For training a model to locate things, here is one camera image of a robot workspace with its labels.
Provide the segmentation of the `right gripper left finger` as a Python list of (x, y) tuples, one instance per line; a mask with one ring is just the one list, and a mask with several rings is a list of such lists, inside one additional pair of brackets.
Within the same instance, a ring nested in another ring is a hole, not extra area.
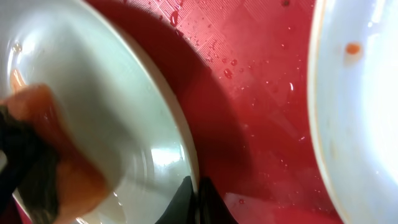
[(186, 176), (155, 224), (196, 224), (196, 204), (191, 177)]

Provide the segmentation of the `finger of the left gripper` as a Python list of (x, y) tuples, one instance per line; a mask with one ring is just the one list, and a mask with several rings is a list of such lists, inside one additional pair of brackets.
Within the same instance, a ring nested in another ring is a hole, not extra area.
[(1, 168), (1, 212), (34, 163), (34, 132), (1, 106), (1, 151), (6, 163)]

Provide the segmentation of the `orange green sponge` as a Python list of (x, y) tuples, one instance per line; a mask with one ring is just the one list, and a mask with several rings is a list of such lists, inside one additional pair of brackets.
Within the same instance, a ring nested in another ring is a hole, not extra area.
[(34, 163), (15, 189), (33, 223), (70, 223), (107, 197), (103, 174), (63, 130), (49, 87), (22, 88), (2, 105), (34, 132)]

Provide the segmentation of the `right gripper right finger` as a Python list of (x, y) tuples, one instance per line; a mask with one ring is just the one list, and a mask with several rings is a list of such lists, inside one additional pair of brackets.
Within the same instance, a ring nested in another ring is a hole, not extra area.
[(200, 181), (198, 208), (200, 224), (238, 224), (209, 177)]

